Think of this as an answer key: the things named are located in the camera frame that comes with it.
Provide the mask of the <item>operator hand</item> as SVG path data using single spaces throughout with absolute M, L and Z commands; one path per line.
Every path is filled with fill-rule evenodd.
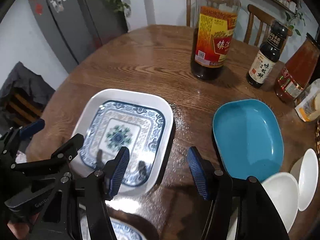
M 7 226 L 12 231 L 12 233 L 15 235 L 17 239 L 27 239 L 29 235 L 29 231 L 32 229 L 32 227 L 35 224 L 35 221 L 37 220 L 37 217 L 39 214 L 35 214 L 29 219 L 29 223 L 13 223 L 9 222 Z

